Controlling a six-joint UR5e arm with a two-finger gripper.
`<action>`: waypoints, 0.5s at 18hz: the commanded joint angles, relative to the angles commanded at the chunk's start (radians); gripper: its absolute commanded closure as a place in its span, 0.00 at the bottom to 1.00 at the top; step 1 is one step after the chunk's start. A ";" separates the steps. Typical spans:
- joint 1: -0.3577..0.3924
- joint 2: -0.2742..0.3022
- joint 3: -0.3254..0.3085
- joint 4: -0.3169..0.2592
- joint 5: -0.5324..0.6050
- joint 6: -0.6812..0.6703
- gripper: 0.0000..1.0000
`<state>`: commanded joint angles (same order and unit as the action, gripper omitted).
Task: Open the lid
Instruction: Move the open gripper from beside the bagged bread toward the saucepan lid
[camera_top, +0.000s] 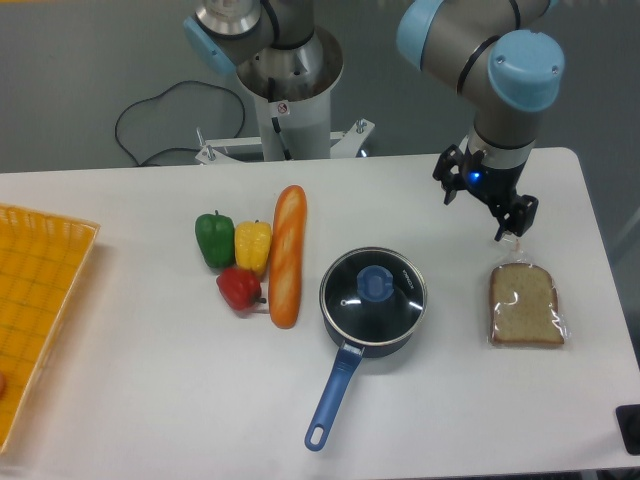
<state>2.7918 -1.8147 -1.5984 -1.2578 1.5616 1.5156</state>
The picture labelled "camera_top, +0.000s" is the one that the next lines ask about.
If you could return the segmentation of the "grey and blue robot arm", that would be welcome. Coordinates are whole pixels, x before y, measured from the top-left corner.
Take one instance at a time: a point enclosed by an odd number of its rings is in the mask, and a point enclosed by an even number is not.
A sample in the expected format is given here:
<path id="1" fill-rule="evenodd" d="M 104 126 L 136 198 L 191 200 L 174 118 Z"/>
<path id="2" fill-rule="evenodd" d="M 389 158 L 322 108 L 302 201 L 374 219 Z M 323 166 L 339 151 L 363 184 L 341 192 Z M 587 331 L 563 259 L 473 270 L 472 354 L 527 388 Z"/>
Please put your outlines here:
<path id="1" fill-rule="evenodd" d="M 522 236 L 538 201 L 516 185 L 565 68 L 561 47 L 530 30 L 548 1 L 416 1 L 396 33 L 402 57 L 471 102 L 466 140 L 433 171 L 452 200 L 484 203 L 500 235 Z M 192 49 L 212 70 L 233 74 L 252 95 L 266 160 L 330 154 L 330 94 L 343 71 L 335 37 L 309 1 L 202 1 L 185 19 Z"/>

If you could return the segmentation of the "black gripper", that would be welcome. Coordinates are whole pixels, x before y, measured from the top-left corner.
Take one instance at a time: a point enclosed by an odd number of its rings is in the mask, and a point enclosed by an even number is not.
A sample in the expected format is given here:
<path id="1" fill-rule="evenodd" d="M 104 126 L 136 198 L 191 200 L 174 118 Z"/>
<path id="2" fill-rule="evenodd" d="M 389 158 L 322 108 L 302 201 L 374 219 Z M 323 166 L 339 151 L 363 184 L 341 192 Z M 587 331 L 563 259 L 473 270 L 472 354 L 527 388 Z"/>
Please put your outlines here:
<path id="1" fill-rule="evenodd" d="M 524 170 L 522 163 L 513 168 L 498 169 L 485 165 L 482 151 L 465 152 L 451 145 L 440 154 L 433 178 L 441 184 L 444 203 L 450 204 L 460 191 L 468 191 L 489 207 L 499 227 L 494 237 L 523 237 L 533 225 L 539 200 L 531 195 L 517 195 L 516 185 Z"/>

